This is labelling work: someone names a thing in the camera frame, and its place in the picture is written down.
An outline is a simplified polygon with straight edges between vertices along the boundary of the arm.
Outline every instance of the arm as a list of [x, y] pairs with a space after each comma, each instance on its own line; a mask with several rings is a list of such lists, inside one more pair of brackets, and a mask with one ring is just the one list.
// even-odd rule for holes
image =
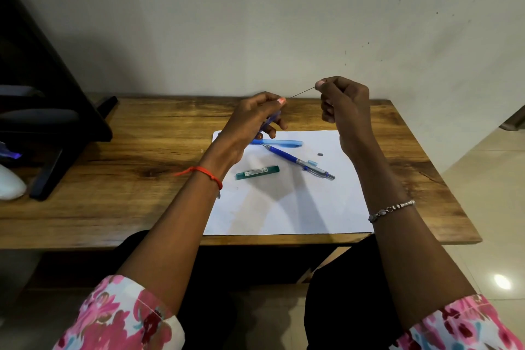
[[[369, 213], [408, 201], [372, 132], [368, 88], [342, 77], [319, 81], [322, 118], [335, 123], [357, 171]], [[383, 269], [404, 329], [455, 300], [475, 294], [461, 270], [410, 206], [377, 219]]]
[[[266, 118], [280, 108], [284, 98], [260, 93], [240, 102], [230, 120], [199, 162], [221, 181], [243, 156]], [[282, 120], [276, 123], [285, 129]], [[265, 131], [275, 137], [275, 129]], [[200, 239], [212, 211], [218, 188], [199, 171], [175, 196], [148, 235], [119, 269], [118, 274], [138, 282], [176, 314], [179, 311]]]

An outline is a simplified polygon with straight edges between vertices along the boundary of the forearm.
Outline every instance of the forearm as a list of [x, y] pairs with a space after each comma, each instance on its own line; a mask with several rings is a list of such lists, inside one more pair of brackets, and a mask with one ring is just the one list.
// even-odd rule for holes
[[[199, 165], [222, 180], [229, 164], [215, 159], [206, 155]], [[184, 297], [217, 192], [215, 181], [194, 171], [118, 271], [147, 288], [173, 313], [178, 312]]]
[[[369, 212], [408, 201], [377, 144], [352, 156]], [[405, 329], [440, 307], [475, 291], [436, 240], [416, 207], [405, 207], [374, 223], [383, 269]]]

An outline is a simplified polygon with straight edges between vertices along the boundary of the wooden table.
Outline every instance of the wooden table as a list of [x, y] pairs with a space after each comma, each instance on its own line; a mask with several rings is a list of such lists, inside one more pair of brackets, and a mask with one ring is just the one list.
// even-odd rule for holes
[[[115, 247], [152, 227], [228, 120], [232, 97], [120, 98], [108, 116], [111, 142], [90, 144], [51, 196], [0, 205], [0, 249]], [[321, 120], [319, 100], [292, 99], [289, 130], [335, 129]], [[436, 238], [481, 241], [473, 224], [390, 101], [372, 101], [372, 124], [390, 165]], [[30, 182], [36, 170], [19, 168]], [[368, 234], [210, 235], [202, 245], [349, 244]]]

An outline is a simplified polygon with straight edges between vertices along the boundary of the white paper sheet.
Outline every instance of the white paper sheet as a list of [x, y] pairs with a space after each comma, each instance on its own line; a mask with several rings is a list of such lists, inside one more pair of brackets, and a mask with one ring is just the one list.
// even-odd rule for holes
[[[219, 132], [214, 132], [213, 140]], [[301, 140], [303, 147], [281, 148], [336, 179], [319, 178], [260, 145], [249, 145], [223, 181], [204, 234], [336, 234], [372, 232], [357, 173], [341, 150], [336, 130], [277, 132], [277, 139]], [[236, 180], [235, 174], [268, 166], [280, 172]]]

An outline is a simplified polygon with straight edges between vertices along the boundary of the red thread bracelet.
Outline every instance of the red thread bracelet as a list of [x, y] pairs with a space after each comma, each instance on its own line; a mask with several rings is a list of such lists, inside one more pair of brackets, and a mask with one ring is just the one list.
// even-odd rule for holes
[[208, 169], [205, 169], [205, 168], [203, 168], [201, 166], [191, 166], [191, 167], [187, 168], [185, 171], [181, 171], [180, 173], [175, 173], [174, 176], [181, 176], [183, 174], [189, 173], [189, 172], [194, 171], [194, 170], [198, 170], [199, 172], [208, 175], [211, 180], [213, 180], [213, 181], [215, 181], [217, 183], [217, 185], [219, 186], [219, 191], [221, 191], [221, 189], [223, 189], [223, 184], [220, 182], [220, 180], [218, 178], [216, 178]]

